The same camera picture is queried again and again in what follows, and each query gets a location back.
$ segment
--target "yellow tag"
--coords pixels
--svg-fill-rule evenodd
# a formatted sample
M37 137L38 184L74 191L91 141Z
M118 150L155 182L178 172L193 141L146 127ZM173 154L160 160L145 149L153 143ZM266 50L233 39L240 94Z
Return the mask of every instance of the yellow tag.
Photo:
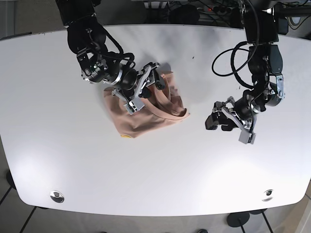
M121 137L125 137L125 138L132 138L131 136L129 135L121 135Z

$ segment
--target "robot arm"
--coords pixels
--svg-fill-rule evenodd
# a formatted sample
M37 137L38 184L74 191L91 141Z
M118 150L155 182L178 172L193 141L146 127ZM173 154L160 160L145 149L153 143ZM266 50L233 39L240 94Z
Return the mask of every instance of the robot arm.
M262 9L262 4L257 4L258 8L256 8L256 5L253 6L248 0L246 3L240 2L240 10L247 41L240 42L234 49L231 49L231 68L233 71L231 74L234 74L236 80L248 90L243 92L242 98L238 101L229 97L226 102L215 102L205 126L207 130L215 130L218 125L221 125L223 131L239 128L241 130L239 141L245 144L253 144L256 136L253 129L257 114L264 112L266 105L278 105L285 94L281 73L283 61L277 45L273 44L278 42L273 8L268 11ZM248 50L249 61L247 64L252 73L253 85L246 84L237 73L241 67L236 70L234 66L236 51L244 50L240 47L247 44L251 45Z
M63 25L67 27L68 45L77 55L82 78L89 83L104 82L114 86L113 94L126 102L130 114L144 107L141 97L149 98L147 88L155 84L165 88L161 76L155 71L160 65L149 63L140 71L134 69L134 55L124 53L121 45L97 22L95 0L56 0ZM109 38L118 52L108 51L105 45Z

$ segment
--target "metal grommet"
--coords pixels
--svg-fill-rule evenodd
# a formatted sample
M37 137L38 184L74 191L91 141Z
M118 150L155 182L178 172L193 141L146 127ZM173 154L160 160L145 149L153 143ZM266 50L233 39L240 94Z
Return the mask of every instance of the metal grommet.
M62 203L64 202L64 199L65 199L63 194L55 190L50 192L50 197L52 198L53 201L57 203Z
M273 198L273 190L269 189L263 193L262 201L270 201Z

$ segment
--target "peach cloth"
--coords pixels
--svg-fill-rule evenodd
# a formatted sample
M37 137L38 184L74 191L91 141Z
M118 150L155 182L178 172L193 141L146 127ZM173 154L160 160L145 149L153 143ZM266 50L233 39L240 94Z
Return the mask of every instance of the peach cloth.
M104 91L106 108L121 136L135 138L148 131L176 124L190 115L178 95L173 73L167 72L161 76L166 83L165 89L160 91L155 85L149 86L152 97L140 98L145 106L132 115L123 106L125 102L111 94L112 88Z

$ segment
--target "white tabletop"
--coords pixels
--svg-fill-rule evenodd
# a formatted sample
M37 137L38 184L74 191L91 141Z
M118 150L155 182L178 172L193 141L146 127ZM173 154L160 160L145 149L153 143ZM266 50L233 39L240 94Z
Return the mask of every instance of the white tabletop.
M170 64L191 116L136 139L121 138L103 85L81 78L67 32L0 42L0 135L20 198L29 205L108 215L189 216L270 208L302 199L311 177L311 42L280 36L285 100L267 107L254 145L240 131L205 130L215 101L238 100L234 77L211 71L242 30L174 25L107 27L137 68ZM236 66L246 59L239 51ZM216 65L230 71L229 55ZM248 68L240 72L250 83ZM263 202L273 189L273 199ZM61 192L56 203L50 192Z

